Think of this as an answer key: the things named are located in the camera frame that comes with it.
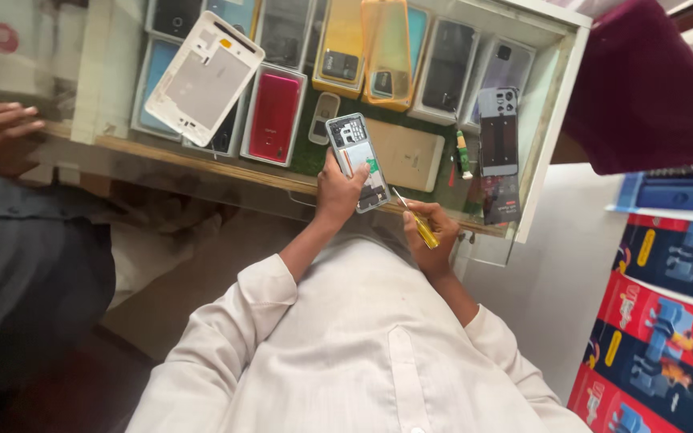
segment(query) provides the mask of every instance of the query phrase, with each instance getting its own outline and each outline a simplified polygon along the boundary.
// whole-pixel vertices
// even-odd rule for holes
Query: shirt sleeve
[[[498,316],[481,305],[464,332],[478,351],[507,373],[549,431],[590,431],[581,418],[561,405],[541,371],[523,358],[515,335]]]
[[[255,348],[296,297],[277,254],[240,272],[226,294],[189,317],[178,345],[152,370],[127,431],[216,431]]]

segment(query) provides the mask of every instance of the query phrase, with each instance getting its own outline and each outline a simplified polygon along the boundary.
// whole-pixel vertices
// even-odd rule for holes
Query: orange transparent phone case
[[[365,79],[371,103],[405,103],[412,95],[406,0],[363,0]]]

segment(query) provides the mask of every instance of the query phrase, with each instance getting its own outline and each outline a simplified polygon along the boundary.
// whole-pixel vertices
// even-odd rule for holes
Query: red sticker
[[[0,53],[12,54],[18,49],[18,45],[18,33],[8,24],[0,22]]]

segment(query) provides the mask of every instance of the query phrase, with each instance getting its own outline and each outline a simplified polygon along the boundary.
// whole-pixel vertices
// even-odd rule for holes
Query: yellow screwdriver handle
[[[419,217],[414,213],[413,218],[416,220],[416,228],[419,231],[421,239],[424,239],[424,243],[430,248],[430,250],[437,248],[440,245],[440,241],[435,237],[434,233],[430,230],[430,227],[426,222],[421,221]]]

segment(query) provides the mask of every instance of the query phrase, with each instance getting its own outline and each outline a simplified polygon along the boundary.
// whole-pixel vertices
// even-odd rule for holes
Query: phone camera module
[[[496,57],[498,59],[507,61],[510,59],[510,55],[512,55],[512,49],[510,47],[506,45],[499,45],[499,50],[496,52]]]

